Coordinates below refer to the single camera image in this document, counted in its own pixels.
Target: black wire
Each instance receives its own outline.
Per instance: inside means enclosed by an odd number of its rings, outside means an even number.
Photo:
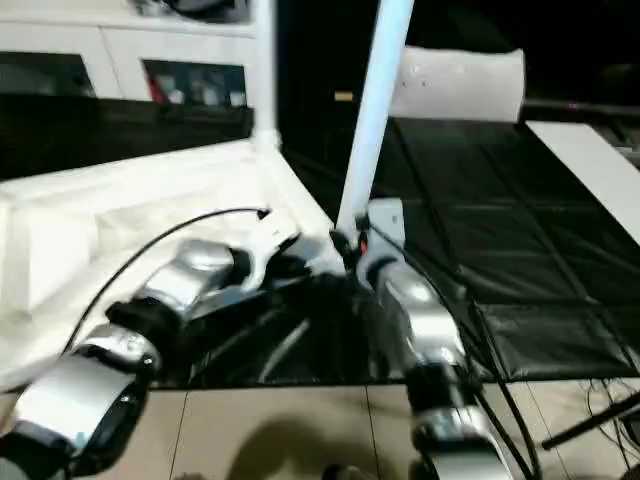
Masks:
[[[436,293],[440,296],[440,298],[443,301],[445,301],[445,297],[440,293],[437,285],[435,284],[435,282],[432,281],[431,276],[425,271],[424,268],[422,268],[422,266],[420,265],[420,262],[410,252],[408,252],[405,248],[398,245],[391,237],[389,237],[389,235],[383,232],[382,229],[380,229],[377,225],[374,225],[371,222],[368,222],[367,226],[371,230],[376,232],[378,235],[380,235],[398,253],[403,255],[403,257],[406,258],[407,263],[413,269],[415,269],[418,273],[420,273],[420,275],[424,276],[431,283],[431,285],[436,290]],[[465,292],[468,293],[469,283],[464,278],[462,278],[456,272],[453,272],[450,268],[446,267],[442,262],[436,259],[429,252],[425,252],[424,250],[421,250],[421,253],[424,254],[429,261],[433,262],[434,265],[439,270],[441,270],[442,273],[444,273],[449,279],[453,280],[456,284],[463,287],[465,289]],[[518,405],[513,399],[513,396],[511,395],[511,392],[509,391],[509,388],[507,387],[506,383],[502,380],[496,361],[491,355],[492,348],[491,348],[491,342],[489,340],[489,334],[484,329],[483,329],[483,334],[484,335],[481,338],[482,338],[482,341],[485,343],[485,348],[487,349],[487,352],[488,352],[487,355],[491,359],[491,361],[481,362],[481,363],[489,364],[489,367],[492,370],[492,374],[496,378],[496,383],[498,384],[498,387],[500,388],[500,391],[507,402],[507,406],[511,410],[511,414],[513,415],[513,418],[515,419],[516,424],[518,425],[520,433],[522,433],[522,439],[524,440],[525,447],[527,449],[527,454],[531,462],[531,468],[529,468],[529,466],[527,465],[527,462],[524,460],[524,457],[520,454],[520,451],[518,450],[516,445],[513,443],[513,440],[511,439],[506,429],[498,419],[498,416],[493,411],[493,409],[489,405],[489,402],[486,400],[486,398],[480,391],[476,393],[476,396],[478,397],[478,402],[480,403],[482,408],[487,412],[487,416],[489,417],[489,420],[498,431],[498,434],[504,441],[507,449],[509,449],[509,452],[511,452],[511,455],[513,456],[516,463],[522,470],[524,477],[527,480],[542,480],[542,468],[540,467],[540,458],[538,457],[538,452],[536,451],[535,443],[533,441],[533,438],[531,437],[531,432],[529,432],[529,428],[527,427],[527,424],[524,421],[524,418],[522,417],[522,413],[520,412]]]
[[[611,392],[609,391],[609,387],[606,383],[605,380],[601,380],[602,383],[602,387],[604,388],[606,394],[607,394],[607,398],[609,399],[609,404],[613,404],[615,403],[613,400],[613,396],[611,395]],[[587,409],[589,410],[589,414],[591,416],[593,416],[593,409],[591,408],[591,393],[593,393],[595,391],[595,385],[593,383],[593,380],[590,381],[589,384],[589,389],[587,390],[587,398],[586,398],[586,403],[587,403]],[[627,470],[631,469],[631,464],[629,462],[629,457],[627,456],[627,454],[630,454],[631,456],[633,456],[636,460],[640,460],[640,458],[638,458],[638,456],[636,454],[634,454],[633,452],[630,452],[629,450],[627,450],[627,448],[624,446],[624,443],[622,442],[622,432],[620,431],[620,423],[618,421],[618,419],[614,419],[613,420],[613,426],[614,426],[614,430],[616,433],[616,438],[612,438],[605,430],[604,427],[599,426],[598,430],[600,431],[600,433],[610,442],[612,442],[613,444],[615,444],[618,449],[620,450],[620,455],[622,455],[622,459],[624,460],[624,464],[627,467]]]
[[[120,275],[122,275],[125,271],[127,271],[127,269],[131,267],[133,262],[135,262],[142,255],[144,255],[147,252],[147,250],[149,250],[159,241],[165,239],[172,233],[175,233],[178,230],[182,230],[183,228],[188,227],[189,225],[192,225],[194,223],[201,222],[202,220],[207,220],[213,217],[218,217],[220,215],[229,215],[232,213],[246,213],[246,212],[253,212],[253,213],[264,215],[268,213],[268,210],[260,209],[260,208],[227,208],[225,210],[216,210],[214,212],[204,213],[202,215],[198,215],[197,217],[193,217],[193,218],[190,218],[189,220],[185,220],[184,222],[178,223],[177,225],[174,225],[170,229],[162,232],[161,234],[155,236],[153,239],[149,240],[137,252],[131,255],[131,257],[129,257],[127,261],[122,264],[122,266],[109,278],[109,280],[106,281],[106,283],[100,288],[100,290],[98,290],[98,293],[94,295],[94,297],[89,302],[89,305],[87,305],[87,308],[85,308],[84,312],[82,312],[82,315],[80,316],[80,320],[78,320],[78,323],[76,324],[76,327],[73,329],[73,332],[69,337],[69,340],[67,340],[67,344],[62,350],[61,355],[64,355],[66,352],[69,351],[69,349],[71,349],[71,347],[73,346],[73,343],[76,340],[76,337],[78,336],[78,333],[80,332],[80,329],[82,328],[82,325],[84,325],[84,323],[87,321],[92,310],[98,304],[98,302],[100,301],[102,296],[105,294],[105,292],[109,289],[109,287],[111,287],[111,285],[113,285],[113,282],[115,282],[120,277]]]

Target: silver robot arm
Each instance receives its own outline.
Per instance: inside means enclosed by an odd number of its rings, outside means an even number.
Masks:
[[[402,205],[371,203],[371,223],[404,242]],[[412,411],[412,441],[419,460],[411,478],[510,480],[487,417],[475,401],[467,356],[456,323],[434,286],[373,230],[355,270],[374,293],[373,345],[404,378]]]
[[[0,437],[0,479],[92,475],[121,456],[151,382],[176,360],[187,324],[257,290],[267,262],[298,232],[286,215],[263,218],[250,249],[202,240],[182,244],[128,302],[20,396]]]

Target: beige floor tile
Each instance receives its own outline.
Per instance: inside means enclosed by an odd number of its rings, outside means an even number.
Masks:
[[[531,394],[529,386],[526,383],[515,383],[509,385],[509,391],[511,392],[511,396],[518,406],[518,410],[520,410],[522,418],[527,424],[527,428],[529,430],[529,433],[531,434],[533,441],[536,443],[536,452],[540,461],[540,467],[542,469],[543,477],[545,478],[545,480],[566,479],[567,472],[562,464],[559,452],[557,450],[548,452],[539,446],[539,443],[549,436],[549,432],[544,423],[542,415],[540,414],[538,405],[536,404],[535,399]],[[520,428],[518,427],[518,424],[516,423],[516,420],[511,410],[509,409],[507,401],[500,391],[500,388],[497,385],[486,385],[485,397],[496,412],[496,415],[513,440],[513,443],[520,451],[520,454],[528,462],[529,455],[527,453],[522,432],[520,431]],[[507,463],[509,464],[509,467],[511,468],[514,477],[516,479],[523,478],[522,471],[518,467],[518,464],[516,463],[513,456],[509,453],[508,449],[504,445],[504,442],[502,442],[502,439],[500,439],[495,430],[494,435],[496,435],[496,438],[498,439],[502,447],[505,458],[507,460]]]
[[[546,429],[527,386],[513,385],[511,391],[534,438],[543,438]],[[410,462],[416,457],[411,445],[410,410],[404,387],[368,387],[368,392],[381,476],[385,480],[404,479]],[[509,415],[506,403],[497,387],[488,386],[485,395],[507,431],[513,436],[514,443],[524,452],[524,442],[520,432]],[[504,445],[502,446],[514,477],[522,478],[517,464]],[[545,479],[566,478],[560,459],[555,452],[539,451],[538,453],[541,456]]]
[[[417,458],[411,445],[410,408],[404,386],[367,387],[373,437],[383,480],[406,479]]]
[[[18,396],[11,393],[0,395],[0,433],[4,433],[9,427],[9,417]]]
[[[184,407],[184,392],[153,392],[120,461],[93,478],[169,480]]]
[[[192,392],[173,477],[318,480],[331,463],[375,472],[364,387]]]
[[[536,403],[551,434],[559,433],[587,417],[588,382],[530,383]],[[603,391],[592,395],[592,407],[598,411],[608,405]],[[558,447],[571,479],[617,479],[626,468],[618,447],[595,430]]]

